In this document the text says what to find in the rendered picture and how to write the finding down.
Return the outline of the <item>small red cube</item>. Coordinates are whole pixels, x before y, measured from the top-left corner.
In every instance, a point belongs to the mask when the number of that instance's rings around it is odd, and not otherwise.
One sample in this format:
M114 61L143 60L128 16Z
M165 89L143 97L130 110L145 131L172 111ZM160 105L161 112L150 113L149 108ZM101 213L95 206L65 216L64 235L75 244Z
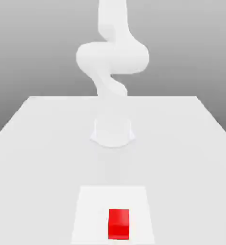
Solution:
M129 209L109 209L109 240L129 240Z

